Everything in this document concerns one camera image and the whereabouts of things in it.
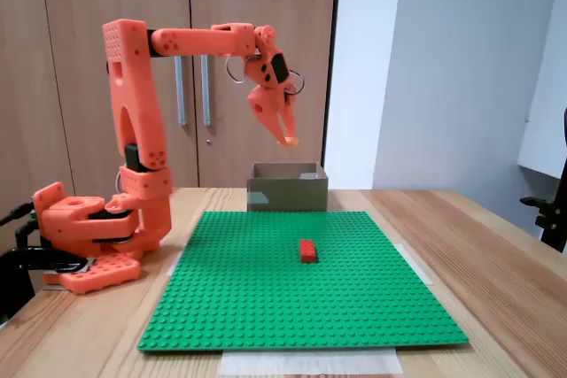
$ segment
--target orange gripper tip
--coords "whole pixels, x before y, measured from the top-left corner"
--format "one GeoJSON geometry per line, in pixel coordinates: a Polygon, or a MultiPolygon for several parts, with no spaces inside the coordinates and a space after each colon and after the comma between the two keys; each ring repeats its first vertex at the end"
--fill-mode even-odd
{"type": "Polygon", "coordinates": [[[285,137],[285,141],[287,142],[287,144],[284,145],[284,146],[289,146],[289,147],[291,147],[291,148],[295,148],[296,146],[299,145],[299,139],[298,139],[297,137],[289,137],[289,136],[286,136],[286,137],[285,137]]]}

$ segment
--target cabinet handle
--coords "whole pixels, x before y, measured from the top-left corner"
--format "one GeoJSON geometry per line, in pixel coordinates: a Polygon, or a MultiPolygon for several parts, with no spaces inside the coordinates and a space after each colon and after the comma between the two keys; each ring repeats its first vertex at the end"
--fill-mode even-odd
{"type": "Polygon", "coordinates": [[[201,55],[201,86],[203,87],[203,124],[211,126],[211,105],[209,98],[209,57],[201,55]]]}
{"type": "Polygon", "coordinates": [[[183,68],[181,57],[174,57],[175,60],[175,86],[177,89],[177,118],[179,125],[185,126],[185,94],[183,92],[183,68]]]}

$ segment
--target white wall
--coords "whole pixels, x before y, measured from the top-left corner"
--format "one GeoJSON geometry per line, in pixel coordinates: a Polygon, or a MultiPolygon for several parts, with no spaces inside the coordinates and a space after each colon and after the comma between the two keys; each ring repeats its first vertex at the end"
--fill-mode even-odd
{"type": "Polygon", "coordinates": [[[376,188],[454,189],[532,233],[517,165],[553,0],[399,0],[376,188]]]}
{"type": "Polygon", "coordinates": [[[338,0],[325,171],[334,189],[370,189],[398,0],[338,0]]]}
{"type": "Polygon", "coordinates": [[[518,164],[561,177],[565,164],[563,112],[567,107],[567,0],[555,0],[530,120],[518,164]]]}

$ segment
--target cardboard box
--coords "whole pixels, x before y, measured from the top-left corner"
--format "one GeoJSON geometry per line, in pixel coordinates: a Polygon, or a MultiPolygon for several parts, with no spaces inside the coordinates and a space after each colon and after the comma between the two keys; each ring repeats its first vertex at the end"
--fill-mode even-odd
{"type": "Polygon", "coordinates": [[[326,212],[329,178],[319,163],[255,163],[249,212],[326,212]]]}

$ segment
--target red lego brick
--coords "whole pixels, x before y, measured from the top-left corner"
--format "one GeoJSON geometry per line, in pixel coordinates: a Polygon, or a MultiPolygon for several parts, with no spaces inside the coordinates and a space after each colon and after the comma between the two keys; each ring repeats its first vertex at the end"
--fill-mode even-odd
{"type": "Polygon", "coordinates": [[[299,251],[301,254],[301,263],[314,263],[317,260],[315,244],[310,239],[302,239],[299,241],[299,251]]]}

